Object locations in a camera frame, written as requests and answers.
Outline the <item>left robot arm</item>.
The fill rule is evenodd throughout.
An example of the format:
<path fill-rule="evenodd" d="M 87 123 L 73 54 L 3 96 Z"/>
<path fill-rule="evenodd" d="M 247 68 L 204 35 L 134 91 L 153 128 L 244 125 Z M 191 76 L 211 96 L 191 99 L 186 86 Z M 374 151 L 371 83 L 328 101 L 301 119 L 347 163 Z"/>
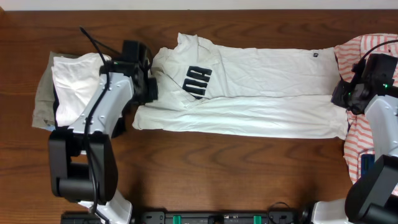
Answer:
<path fill-rule="evenodd" d="M 147 60 L 108 61 L 100 72 L 95 93 L 80 117 L 49 137 L 53 194 L 88 209 L 62 214 L 62 223 L 134 221 L 132 203 L 118 191 L 111 138 L 126 105 L 157 99 L 157 83 L 149 75 Z"/>

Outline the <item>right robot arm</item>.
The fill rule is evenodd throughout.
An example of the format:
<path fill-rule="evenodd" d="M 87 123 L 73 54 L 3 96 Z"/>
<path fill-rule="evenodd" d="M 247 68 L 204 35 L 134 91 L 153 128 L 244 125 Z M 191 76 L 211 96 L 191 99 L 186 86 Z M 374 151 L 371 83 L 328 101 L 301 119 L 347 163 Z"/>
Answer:
<path fill-rule="evenodd" d="M 310 223 L 397 224 L 397 88 L 373 87 L 365 109 L 374 142 L 374 164 L 346 198 L 314 204 Z"/>

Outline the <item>white t-shirt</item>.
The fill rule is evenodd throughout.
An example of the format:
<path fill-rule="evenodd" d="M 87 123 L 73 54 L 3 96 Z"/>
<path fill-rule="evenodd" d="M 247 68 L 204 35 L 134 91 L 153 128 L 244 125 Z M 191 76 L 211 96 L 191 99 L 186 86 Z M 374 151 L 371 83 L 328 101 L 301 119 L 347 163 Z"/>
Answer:
<path fill-rule="evenodd" d="M 270 138 L 344 139 L 345 109 L 331 102 L 340 80 L 333 49 L 256 49 L 179 34 L 152 72 L 159 97 L 140 106 L 135 129 Z"/>

